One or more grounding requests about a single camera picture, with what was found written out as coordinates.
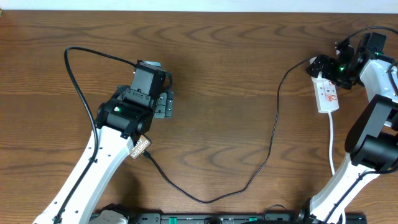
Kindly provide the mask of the white power strip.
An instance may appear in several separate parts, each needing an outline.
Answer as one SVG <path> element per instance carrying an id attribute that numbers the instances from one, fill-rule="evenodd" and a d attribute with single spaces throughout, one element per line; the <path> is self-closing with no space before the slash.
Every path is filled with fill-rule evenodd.
<path id="1" fill-rule="evenodd" d="M 331 81 L 322 77 L 322 72 L 317 72 L 317 77 L 312 77 L 315 99 L 319 113 L 331 114 L 339 109 L 336 86 Z"/>

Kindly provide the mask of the Galaxy smartphone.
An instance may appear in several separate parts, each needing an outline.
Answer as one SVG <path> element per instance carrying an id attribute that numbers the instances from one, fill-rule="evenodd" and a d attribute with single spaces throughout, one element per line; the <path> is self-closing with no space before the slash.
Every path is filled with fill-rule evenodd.
<path id="1" fill-rule="evenodd" d="M 136 160 L 151 144 L 152 141 L 146 135 L 141 135 L 129 155 L 130 158 Z"/>

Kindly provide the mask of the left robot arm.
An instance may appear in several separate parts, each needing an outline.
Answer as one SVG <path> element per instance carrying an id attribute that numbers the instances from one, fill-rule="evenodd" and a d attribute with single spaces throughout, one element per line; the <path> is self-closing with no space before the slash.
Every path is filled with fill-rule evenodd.
<path id="1" fill-rule="evenodd" d="M 95 128 L 68 179 L 35 223 L 89 223 L 113 174 L 128 156 L 150 145 L 145 133 L 154 119 L 170 118 L 171 74 L 159 62 L 138 61 L 131 85 L 120 85 L 98 109 Z"/>

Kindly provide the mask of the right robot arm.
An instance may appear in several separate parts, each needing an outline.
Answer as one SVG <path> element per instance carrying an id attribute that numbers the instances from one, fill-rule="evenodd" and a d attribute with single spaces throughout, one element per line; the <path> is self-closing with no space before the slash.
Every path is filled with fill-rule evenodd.
<path id="1" fill-rule="evenodd" d="M 310 59 L 306 72 L 325 100 L 334 100 L 326 85 L 346 90 L 359 84 L 366 90 L 368 105 L 345 140 L 345 157 L 326 186 L 301 209 L 298 223 L 340 223 L 343 212 L 357 194 L 380 175 L 397 171 L 397 61 L 384 54 L 386 36 L 379 27 L 360 30 L 358 47 L 349 38 L 335 44 L 336 58 L 319 55 Z"/>

